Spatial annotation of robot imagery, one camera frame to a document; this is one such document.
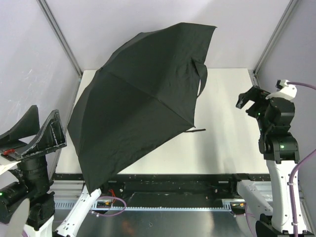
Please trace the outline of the left aluminium frame post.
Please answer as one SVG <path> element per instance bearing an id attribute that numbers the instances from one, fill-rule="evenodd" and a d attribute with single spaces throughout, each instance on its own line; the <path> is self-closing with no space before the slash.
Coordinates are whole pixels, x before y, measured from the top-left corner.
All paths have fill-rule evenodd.
<path id="1" fill-rule="evenodd" d="M 75 55 L 73 51 L 71 50 L 50 6 L 48 5 L 46 0 L 37 0 L 37 3 L 42 10 L 44 16 L 46 17 L 52 31 L 54 32 L 57 40 L 59 41 L 62 49 L 64 50 L 68 60 L 70 61 L 73 69 L 75 70 L 78 77 L 82 77 L 83 71 L 79 66 L 79 63 L 77 62 Z"/>

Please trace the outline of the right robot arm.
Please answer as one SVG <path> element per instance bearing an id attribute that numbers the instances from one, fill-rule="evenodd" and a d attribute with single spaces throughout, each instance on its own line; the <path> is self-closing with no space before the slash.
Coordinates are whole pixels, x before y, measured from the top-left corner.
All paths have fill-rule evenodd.
<path id="1" fill-rule="evenodd" d="M 256 219 L 258 237 L 313 237 L 301 210 L 298 169 L 300 161 L 297 140 L 289 132 L 295 115 L 292 99 L 296 87 L 284 85 L 269 93 L 258 86 L 251 87 L 238 97 L 236 107 L 243 108 L 248 101 L 253 105 L 246 110 L 258 122 L 260 153 L 266 161 L 272 188 L 270 205 L 251 180 L 239 180 L 237 193 L 245 200 Z"/>

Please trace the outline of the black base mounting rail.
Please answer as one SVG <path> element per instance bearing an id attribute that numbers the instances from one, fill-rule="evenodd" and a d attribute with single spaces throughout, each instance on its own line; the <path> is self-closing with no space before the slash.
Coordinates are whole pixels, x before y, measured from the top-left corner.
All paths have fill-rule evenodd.
<path id="1" fill-rule="evenodd" d="M 253 181 L 272 201 L 268 174 L 121 174 L 102 185 L 103 195 L 115 194 L 127 206 L 221 207 L 223 201 L 241 202 L 237 182 Z"/>

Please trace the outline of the right aluminium frame post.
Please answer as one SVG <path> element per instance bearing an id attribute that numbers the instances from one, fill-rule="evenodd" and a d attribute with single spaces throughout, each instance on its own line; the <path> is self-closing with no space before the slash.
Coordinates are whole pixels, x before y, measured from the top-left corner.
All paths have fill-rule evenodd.
<path id="1" fill-rule="evenodd" d="M 289 23 L 292 15 L 294 14 L 296 8 L 300 4 L 300 0 L 290 0 L 285 11 L 283 12 L 276 28 L 274 29 L 267 45 L 265 46 L 258 62 L 256 63 L 253 73 L 255 76 L 258 75 L 260 72 L 261 67 L 265 63 L 266 59 L 268 58 L 270 52 L 272 51 L 273 47 L 278 41 L 278 38 L 281 36 L 282 32 L 285 30 L 286 25 Z"/>

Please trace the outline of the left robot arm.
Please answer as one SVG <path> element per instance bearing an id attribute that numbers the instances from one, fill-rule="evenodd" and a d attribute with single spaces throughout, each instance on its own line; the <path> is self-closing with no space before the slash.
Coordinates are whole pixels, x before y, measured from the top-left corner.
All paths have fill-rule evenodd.
<path id="1" fill-rule="evenodd" d="M 39 110 L 32 105 L 22 118 L 0 136 L 0 157 L 7 164 L 0 172 L 9 171 L 17 181 L 0 190 L 0 221 L 8 224 L 23 201 L 30 203 L 22 232 L 28 237 L 75 237 L 93 204 L 101 195 L 87 187 L 74 207 L 56 228 L 52 229 L 55 214 L 53 181 L 47 172 L 46 155 L 67 145 L 58 110 L 53 110 L 40 125 Z"/>

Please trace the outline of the aluminium frame post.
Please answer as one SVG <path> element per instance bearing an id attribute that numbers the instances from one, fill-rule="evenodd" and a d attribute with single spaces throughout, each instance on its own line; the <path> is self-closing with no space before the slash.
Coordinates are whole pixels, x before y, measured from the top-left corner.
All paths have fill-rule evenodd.
<path id="1" fill-rule="evenodd" d="M 268 58 L 270 52 L 272 51 L 273 47 L 278 41 L 278 38 L 281 36 L 282 32 L 285 30 L 286 25 L 289 23 L 292 15 L 294 14 L 296 8 L 300 4 L 300 0 L 290 0 L 285 11 L 283 12 L 276 28 L 274 29 L 267 45 L 265 46 L 258 62 L 256 63 L 253 73 L 255 76 L 258 75 L 260 72 L 261 67 L 265 63 L 266 59 Z"/>
<path id="2" fill-rule="evenodd" d="M 42 10 L 44 16 L 46 17 L 52 31 L 54 32 L 57 40 L 59 41 L 62 49 L 64 50 L 68 60 L 70 61 L 73 69 L 75 70 L 78 77 L 82 77 L 83 71 L 79 66 L 79 63 L 77 62 L 75 55 L 73 51 L 71 50 L 50 6 L 48 5 L 46 0 L 37 0 L 37 3 Z"/>

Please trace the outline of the black folding umbrella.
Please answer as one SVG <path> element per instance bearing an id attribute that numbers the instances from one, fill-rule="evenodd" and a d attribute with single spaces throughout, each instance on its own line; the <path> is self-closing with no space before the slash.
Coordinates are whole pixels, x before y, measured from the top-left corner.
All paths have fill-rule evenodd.
<path id="1" fill-rule="evenodd" d="M 194 127 L 215 30 L 181 22 L 140 32 L 95 72 L 67 127 L 89 193 Z"/>

